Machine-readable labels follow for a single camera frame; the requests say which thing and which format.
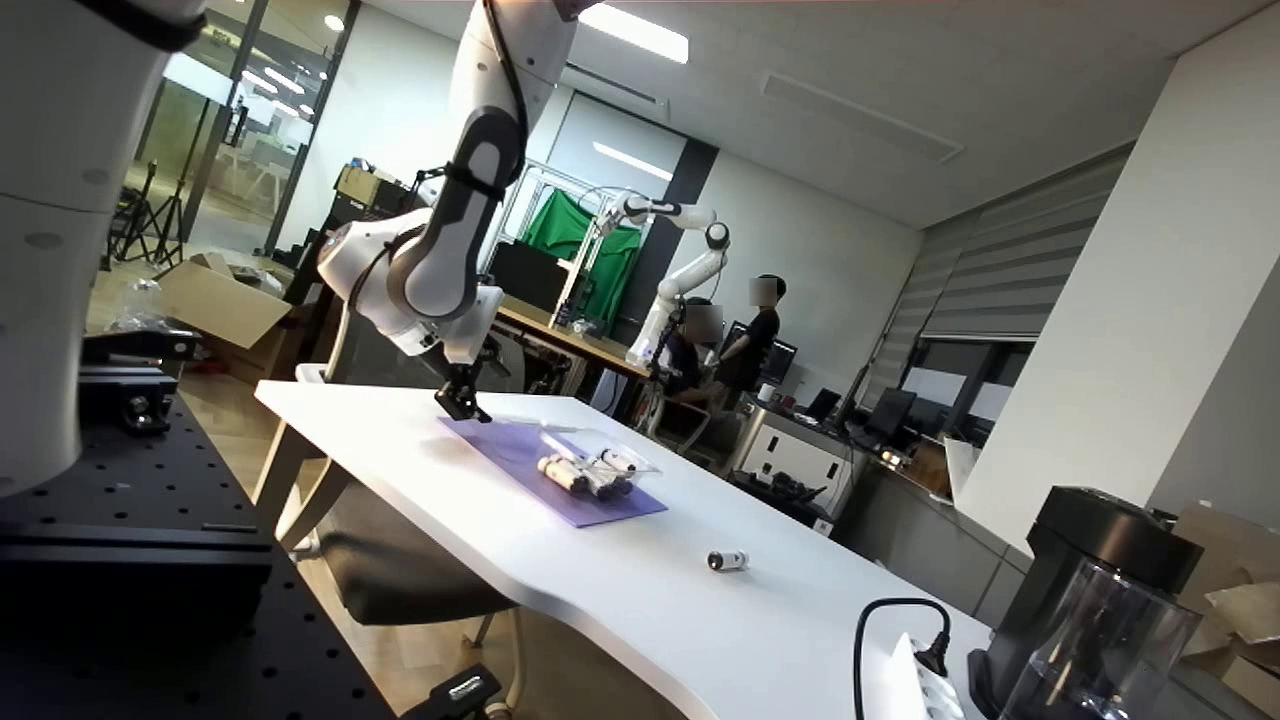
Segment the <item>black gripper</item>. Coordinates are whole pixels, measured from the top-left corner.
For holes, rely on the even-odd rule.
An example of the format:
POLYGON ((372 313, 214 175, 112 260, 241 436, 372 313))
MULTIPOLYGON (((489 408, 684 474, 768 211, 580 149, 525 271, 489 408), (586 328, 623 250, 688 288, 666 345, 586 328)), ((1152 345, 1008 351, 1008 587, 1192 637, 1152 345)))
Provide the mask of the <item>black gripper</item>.
POLYGON ((478 365, 448 365, 446 367, 446 385, 437 390, 437 404, 454 416, 454 421, 481 421, 489 426, 489 414, 478 402, 478 365))

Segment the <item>white main robot arm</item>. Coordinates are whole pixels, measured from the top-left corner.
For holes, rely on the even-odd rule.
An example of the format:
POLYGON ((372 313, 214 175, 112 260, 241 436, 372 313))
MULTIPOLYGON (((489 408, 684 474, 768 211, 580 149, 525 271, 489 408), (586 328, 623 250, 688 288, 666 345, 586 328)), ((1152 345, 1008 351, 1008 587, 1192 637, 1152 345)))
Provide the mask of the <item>white main robot arm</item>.
POLYGON ((429 207, 343 224, 319 281, 404 357, 446 372, 437 404, 485 421, 478 375, 504 288, 481 278, 498 207, 527 165, 527 138, 598 0, 472 0, 448 83, 454 151, 429 207))

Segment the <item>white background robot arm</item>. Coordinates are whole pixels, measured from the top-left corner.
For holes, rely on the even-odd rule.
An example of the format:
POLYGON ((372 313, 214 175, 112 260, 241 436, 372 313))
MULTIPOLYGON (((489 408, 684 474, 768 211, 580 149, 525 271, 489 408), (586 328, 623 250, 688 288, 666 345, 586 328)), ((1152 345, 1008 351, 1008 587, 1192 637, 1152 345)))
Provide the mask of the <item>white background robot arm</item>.
POLYGON ((666 328, 668 328, 675 306, 694 288, 702 288, 706 281, 725 271, 734 234, 715 211, 708 211, 702 206, 654 200, 654 197, 638 197, 638 192, 608 197, 606 219, 598 224, 598 234, 613 234, 621 219, 668 219, 680 236, 702 241, 702 254, 688 265, 659 278, 656 298, 650 306, 650 318, 644 318, 638 341, 628 345, 628 362, 650 365, 659 351, 659 341, 666 341, 666 328))

